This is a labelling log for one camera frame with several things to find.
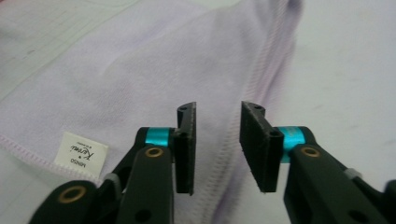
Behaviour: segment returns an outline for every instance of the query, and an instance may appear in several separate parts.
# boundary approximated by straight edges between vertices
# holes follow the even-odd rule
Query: cloth fold
[[[53,164],[64,132],[109,146],[103,178],[140,127],[175,127],[176,108],[195,101],[195,194],[176,195],[176,223],[211,223],[229,208],[220,203],[226,189],[239,184],[231,177],[241,152],[240,102],[269,103],[300,12],[299,0],[245,0],[208,12],[177,0],[142,1],[0,103],[0,144],[52,172],[100,183]]]

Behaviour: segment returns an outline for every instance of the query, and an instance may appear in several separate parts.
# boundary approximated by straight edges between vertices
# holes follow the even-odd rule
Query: screw hole
[[[140,210],[134,215],[134,220],[137,222],[147,222],[150,218],[151,212],[147,209]]]
[[[364,215],[363,213],[356,211],[356,210],[352,210],[349,211],[349,216],[352,217],[353,220],[359,222],[359,223],[367,223],[369,221],[369,219],[367,218],[366,215]]]
[[[147,157],[152,157],[152,158],[153,157],[160,157],[162,154],[163,154],[163,150],[158,148],[158,147],[152,147],[152,148],[149,148],[146,151],[146,156]]]
[[[73,186],[66,190],[64,190],[58,198],[59,203],[73,203],[87,192],[87,190],[83,186]]]
[[[305,154],[305,156],[309,157],[319,157],[320,153],[316,149],[312,147],[303,147],[301,151]]]

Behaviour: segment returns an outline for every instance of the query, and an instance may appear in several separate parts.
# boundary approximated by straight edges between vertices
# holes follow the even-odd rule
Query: white label
[[[55,163],[99,177],[108,146],[65,132]]]

